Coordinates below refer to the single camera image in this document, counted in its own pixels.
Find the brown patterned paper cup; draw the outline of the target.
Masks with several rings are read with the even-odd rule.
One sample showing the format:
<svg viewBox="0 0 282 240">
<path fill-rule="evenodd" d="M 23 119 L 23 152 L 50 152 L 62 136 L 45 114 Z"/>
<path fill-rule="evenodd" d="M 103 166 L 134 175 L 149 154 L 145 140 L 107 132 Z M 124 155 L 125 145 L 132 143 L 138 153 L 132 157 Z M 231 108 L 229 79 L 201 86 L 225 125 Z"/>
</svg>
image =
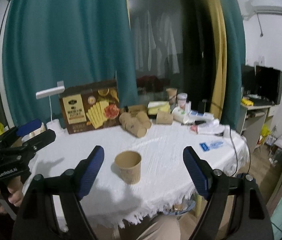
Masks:
<svg viewBox="0 0 282 240">
<path fill-rule="evenodd" d="M 140 181 L 141 162 L 141 155 L 135 151 L 121 152 L 114 159 L 121 179 L 129 185 L 136 184 Z"/>
</svg>

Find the white desk lamp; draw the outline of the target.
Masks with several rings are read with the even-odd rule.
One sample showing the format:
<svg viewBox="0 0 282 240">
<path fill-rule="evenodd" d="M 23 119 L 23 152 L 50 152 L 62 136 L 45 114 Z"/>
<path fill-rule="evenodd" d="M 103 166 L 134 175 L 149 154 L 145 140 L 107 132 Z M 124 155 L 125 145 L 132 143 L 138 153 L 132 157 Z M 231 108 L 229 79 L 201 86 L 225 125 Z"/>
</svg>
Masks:
<svg viewBox="0 0 282 240">
<path fill-rule="evenodd" d="M 64 85 L 57 85 L 56 87 L 40 90 L 35 93 L 35 97 L 37 100 L 48 98 L 50 119 L 46 123 L 46 127 L 47 129 L 51 129 L 52 131 L 54 131 L 57 137 L 64 134 L 65 130 L 61 127 L 59 119 L 53 117 L 52 97 L 60 95 L 64 91 L 65 91 Z"/>
</svg>

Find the brown cracker box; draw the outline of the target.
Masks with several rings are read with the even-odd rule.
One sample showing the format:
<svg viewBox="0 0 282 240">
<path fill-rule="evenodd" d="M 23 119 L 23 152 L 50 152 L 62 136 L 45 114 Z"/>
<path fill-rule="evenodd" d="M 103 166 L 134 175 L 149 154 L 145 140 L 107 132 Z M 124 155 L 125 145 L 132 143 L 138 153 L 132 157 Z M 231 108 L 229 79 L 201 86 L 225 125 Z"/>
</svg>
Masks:
<svg viewBox="0 0 282 240">
<path fill-rule="evenodd" d="M 116 80 L 69 87 L 61 93 L 59 101 L 69 134 L 96 131 L 120 124 Z"/>
</svg>

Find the beige trousers leg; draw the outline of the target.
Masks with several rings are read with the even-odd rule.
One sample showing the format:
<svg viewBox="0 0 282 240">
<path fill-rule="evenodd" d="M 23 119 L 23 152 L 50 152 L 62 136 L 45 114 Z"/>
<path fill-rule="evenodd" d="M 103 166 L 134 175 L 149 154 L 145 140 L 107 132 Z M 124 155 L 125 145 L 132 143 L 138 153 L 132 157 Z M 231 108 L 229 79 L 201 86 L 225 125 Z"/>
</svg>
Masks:
<svg viewBox="0 0 282 240">
<path fill-rule="evenodd" d="M 120 239 L 181 239 L 179 221 L 175 216 L 158 215 L 138 225 L 119 229 Z"/>
</svg>

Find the white tube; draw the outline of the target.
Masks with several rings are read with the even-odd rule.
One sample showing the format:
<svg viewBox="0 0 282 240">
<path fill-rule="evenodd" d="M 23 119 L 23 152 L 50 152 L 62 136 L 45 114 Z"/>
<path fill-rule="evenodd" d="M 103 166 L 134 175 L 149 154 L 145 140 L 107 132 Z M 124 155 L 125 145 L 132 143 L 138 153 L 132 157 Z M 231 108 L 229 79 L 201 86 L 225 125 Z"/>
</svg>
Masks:
<svg viewBox="0 0 282 240">
<path fill-rule="evenodd" d="M 192 132 L 197 134 L 205 134 L 205 135 L 218 135 L 224 133 L 224 126 L 200 126 L 200 125 L 192 125 L 190 127 Z"/>
</svg>

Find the white textured tablecloth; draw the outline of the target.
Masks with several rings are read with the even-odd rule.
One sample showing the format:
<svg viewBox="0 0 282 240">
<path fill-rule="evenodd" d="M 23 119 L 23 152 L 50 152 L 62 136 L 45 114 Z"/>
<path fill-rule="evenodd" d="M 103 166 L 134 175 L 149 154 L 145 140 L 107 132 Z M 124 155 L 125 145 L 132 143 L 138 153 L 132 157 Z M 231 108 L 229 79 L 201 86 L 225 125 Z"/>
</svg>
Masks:
<svg viewBox="0 0 282 240">
<path fill-rule="evenodd" d="M 223 141 L 221 148 L 204 152 L 199 143 Z M 142 138 L 120 126 L 77 134 L 64 134 L 39 150 L 30 161 L 32 175 L 61 175 L 86 159 L 95 146 L 104 149 L 105 157 L 90 193 L 81 200 L 82 208 L 92 226 L 123 227 L 124 222 L 138 224 L 166 207 L 179 204 L 195 191 L 183 162 L 183 150 L 191 146 L 212 168 L 227 175 L 245 165 L 249 153 L 241 136 L 232 132 L 230 138 L 198 135 L 188 126 L 175 122 L 170 126 L 153 125 Z M 142 157 L 140 181 L 125 183 L 114 163 L 124 151 L 138 152 Z"/>
</svg>

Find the teal curtain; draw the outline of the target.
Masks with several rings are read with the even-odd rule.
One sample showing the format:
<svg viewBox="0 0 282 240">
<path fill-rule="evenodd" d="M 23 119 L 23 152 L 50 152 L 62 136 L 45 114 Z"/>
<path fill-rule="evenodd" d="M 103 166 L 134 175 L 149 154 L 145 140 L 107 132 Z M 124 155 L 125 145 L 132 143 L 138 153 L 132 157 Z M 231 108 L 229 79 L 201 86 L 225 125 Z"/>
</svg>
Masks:
<svg viewBox="0 0 282 240">
<path fill-rule="evenodd" d="M 3 38 L 3 80 L 12 120 L 50 119 L 35 93 L 117 80 L 121 106 L 138 102 L 126 0 L 11 0 Z"/>
</svg>

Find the yellow curtain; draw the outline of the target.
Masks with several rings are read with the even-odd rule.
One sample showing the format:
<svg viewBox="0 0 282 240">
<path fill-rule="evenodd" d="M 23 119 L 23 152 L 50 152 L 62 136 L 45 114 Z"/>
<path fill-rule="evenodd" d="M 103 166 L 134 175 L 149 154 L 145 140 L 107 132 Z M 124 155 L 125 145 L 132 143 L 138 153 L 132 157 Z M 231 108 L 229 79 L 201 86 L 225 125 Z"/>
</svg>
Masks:
<svg viewBox="0 0 282 240">
<path fill-rule="evenodd" d="M 210 113 L 221 119 L 225 100 L 227 44 L 223 10 L 220 0 L 206 0 L 211 18 L 215 47 L 216 77 L 210 106 Z"/>
</svg>

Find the white paper cup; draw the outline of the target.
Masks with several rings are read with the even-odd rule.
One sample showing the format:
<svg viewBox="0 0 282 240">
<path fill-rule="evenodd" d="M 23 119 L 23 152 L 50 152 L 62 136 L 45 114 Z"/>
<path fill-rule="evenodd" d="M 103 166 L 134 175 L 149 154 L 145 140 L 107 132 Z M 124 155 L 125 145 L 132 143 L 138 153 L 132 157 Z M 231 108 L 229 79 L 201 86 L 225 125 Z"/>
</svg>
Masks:
<svg viewBox="0 0 282 240">
<path fill-rule="evenodd" d="M 180 122 L 182 125 L 192 124 L 194 120 L 189 116 L 189 114 L 185 113 L 185 110 L 176 106 L 172 111 L 172 115 L 174 120 Z"/>
</svg>

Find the yellow tissue pack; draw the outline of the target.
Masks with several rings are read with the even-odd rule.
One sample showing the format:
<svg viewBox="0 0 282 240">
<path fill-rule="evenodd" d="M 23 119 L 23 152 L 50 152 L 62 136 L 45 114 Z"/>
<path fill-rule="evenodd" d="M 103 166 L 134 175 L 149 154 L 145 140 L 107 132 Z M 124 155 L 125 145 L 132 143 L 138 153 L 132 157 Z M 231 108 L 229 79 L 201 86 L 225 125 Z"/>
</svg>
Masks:
<svg viewBox="0 0 282 240">
<path fill-rule="evenodd" d="M 150 101 L 148 103 L 148 115 L 157 115 L 158 112 L 170 113 L 168 101 Z"/>
</svg>

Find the black monitor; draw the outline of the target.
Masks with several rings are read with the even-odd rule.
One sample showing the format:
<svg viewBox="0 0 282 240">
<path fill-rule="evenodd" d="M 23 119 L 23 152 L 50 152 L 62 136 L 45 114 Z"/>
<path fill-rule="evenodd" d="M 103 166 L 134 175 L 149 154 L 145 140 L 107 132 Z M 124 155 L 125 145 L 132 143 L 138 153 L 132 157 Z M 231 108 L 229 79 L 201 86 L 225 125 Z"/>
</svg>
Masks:
<svg viewBox="0 0 282 240">
<path fill-rule="evenodd" d="M 279 105 L 282 95 L 282 71 L 273 67 L 241 67 L 243 96 L 254 106 Z"/>
</svg>

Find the upright brown paper cup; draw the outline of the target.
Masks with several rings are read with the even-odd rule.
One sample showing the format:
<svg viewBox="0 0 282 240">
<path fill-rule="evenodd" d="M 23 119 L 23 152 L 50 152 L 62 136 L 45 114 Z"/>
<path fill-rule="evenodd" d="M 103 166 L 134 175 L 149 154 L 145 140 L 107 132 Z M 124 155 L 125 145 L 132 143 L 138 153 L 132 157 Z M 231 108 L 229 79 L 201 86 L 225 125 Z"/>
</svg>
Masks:
<svg viewBox="0 0 282 240">
<path fill-rule="evenodd" d="M 174 117 L 169 112 L 159 111 L 157 113 L 156 124 L 172 125 Z"/>
</svg>

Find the white plastic jar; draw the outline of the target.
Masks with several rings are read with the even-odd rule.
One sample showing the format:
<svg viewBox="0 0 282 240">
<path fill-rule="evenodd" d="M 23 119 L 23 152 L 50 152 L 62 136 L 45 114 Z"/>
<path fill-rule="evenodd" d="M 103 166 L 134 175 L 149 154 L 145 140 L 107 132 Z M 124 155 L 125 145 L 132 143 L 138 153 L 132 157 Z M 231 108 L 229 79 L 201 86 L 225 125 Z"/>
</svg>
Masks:
<svg viewBox="0 0 282 240">
<path fill-rule="evenodd" d="M 179 93 L 177 95 L 177 105 L 178 107 L 180 107 L 181 109 L 185 109 L 185 105 L 187 103 L 187 93 Z"/>
</svg>

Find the white air conditioner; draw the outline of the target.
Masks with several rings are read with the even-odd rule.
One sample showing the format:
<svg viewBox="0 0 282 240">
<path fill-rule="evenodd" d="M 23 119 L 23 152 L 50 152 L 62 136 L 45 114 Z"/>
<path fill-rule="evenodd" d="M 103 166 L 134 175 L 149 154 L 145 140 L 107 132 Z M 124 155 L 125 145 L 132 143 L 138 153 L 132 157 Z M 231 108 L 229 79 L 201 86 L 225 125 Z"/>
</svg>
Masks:
<svg viewBox="0 0 282 240">
<path fill-rule="evenodd" d="M 282 7 L 277 6 L 255 6 L 254 11 L 257 14 L 282 16 Z"/>
</svg>

